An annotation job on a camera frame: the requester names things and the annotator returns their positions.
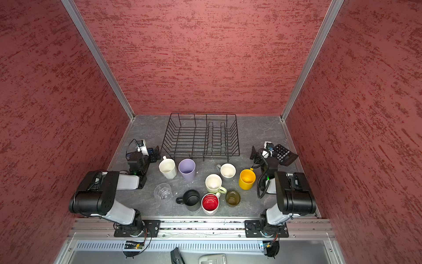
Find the purple cup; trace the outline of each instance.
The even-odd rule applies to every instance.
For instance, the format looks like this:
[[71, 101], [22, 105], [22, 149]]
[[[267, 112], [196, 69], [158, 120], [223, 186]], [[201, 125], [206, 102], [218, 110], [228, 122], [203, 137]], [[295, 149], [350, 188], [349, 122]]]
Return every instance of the purple cup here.
[[195, 162], [190, 158], [186, 158], [179, 163], [179, 171], [187, 181], [193, 181], [195, 178], [195, 168]]

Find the black mug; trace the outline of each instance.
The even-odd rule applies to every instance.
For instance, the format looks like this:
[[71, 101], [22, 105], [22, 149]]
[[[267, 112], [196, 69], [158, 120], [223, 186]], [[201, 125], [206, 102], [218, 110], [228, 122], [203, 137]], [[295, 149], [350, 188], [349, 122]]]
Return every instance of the black mug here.
[[182, 197], [176, 198], [176, 203], [184, 204], [189, 211], [194, 212], [201, 207], [201, 198], [197, 190], [189, 190]]

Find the black mug handle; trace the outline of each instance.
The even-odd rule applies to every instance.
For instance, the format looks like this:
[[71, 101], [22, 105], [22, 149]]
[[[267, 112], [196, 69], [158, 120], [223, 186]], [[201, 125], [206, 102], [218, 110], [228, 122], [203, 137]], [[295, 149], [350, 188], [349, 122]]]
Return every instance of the black mug handle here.
[[177, 197], [176, 198], [176, 203], [178, 203], [178, 204], [184, 204], [183, 197]]

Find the dish rack wire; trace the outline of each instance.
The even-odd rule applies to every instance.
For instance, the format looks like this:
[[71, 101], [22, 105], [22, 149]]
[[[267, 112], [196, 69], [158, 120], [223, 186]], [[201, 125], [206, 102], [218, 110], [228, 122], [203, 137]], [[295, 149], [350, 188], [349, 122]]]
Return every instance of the dish rack wire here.
[[239, 156], [235, 114], [172, 113], [161, 146], [171, 158], [227, 159]]

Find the cup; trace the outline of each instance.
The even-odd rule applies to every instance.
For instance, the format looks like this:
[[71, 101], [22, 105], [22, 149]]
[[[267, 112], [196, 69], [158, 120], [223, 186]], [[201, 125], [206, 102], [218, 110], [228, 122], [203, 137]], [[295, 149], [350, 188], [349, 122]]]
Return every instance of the cup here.
[[186, 158], [179, 163], [179, 171], [187, 181], [193, 181], [195, 178], [195, 162]]
[[173, 179], [177, 175], [176, 164], [171, 158], [164, 156], [158, 165], [158, 169], [167, 179]]
[[204, 210], [206, 215], [214, 215], [217, 213], [218, 206], [220, 205], [220, 201], [218, 200], [220, 195], [221, 193], [208, 193], [202, 197], [202, 210]]
[[235, 207], [240, 203], [240, 194], [237, 191], [228, 191], [226, 193], [226, 203], [230, 207]]
[[182, 197], [176, 198], [176, 203], [186, 205], [191, 212], [198, 210], [201, 207], [200, 195], [197, 190], [186, 191]]
[[222, 183], [220, 176], [217, 174], [208, 175], [205, 179], [205, 186], [209, 193], [226, 193], [227, 189], [221, 186]]
[[244, 169], [240, 173], [239, 177], [239, 186], [240, 188], [244, 190], [250, 190], [252, 188], [252, 185], [254, 185], [254, 182], [257, 178], [255, 173], [253, 172], [254, 169]]
[[236, 168], [232, 164], [218, 164], [217, 169], [220, 171], [221, 179], [223, 179], [223, 181], [228, 182], [234, 179], [233, 177], [236, 174]]
[[154, 196], [158, 200], [168, 201], [173, 197], [171, 187], [167, 183], [161, 183], [155, 187]]

